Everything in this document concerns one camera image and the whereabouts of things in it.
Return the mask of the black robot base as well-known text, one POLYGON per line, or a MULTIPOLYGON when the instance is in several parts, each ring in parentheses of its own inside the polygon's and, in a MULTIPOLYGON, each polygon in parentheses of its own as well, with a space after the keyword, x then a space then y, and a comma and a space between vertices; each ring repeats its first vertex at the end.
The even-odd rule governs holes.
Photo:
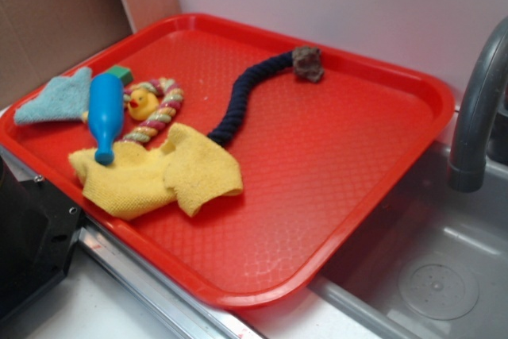
POLYGON ((1 323, 67 277, 83 210, 47 180, 18 180, 1 161, 1 323))

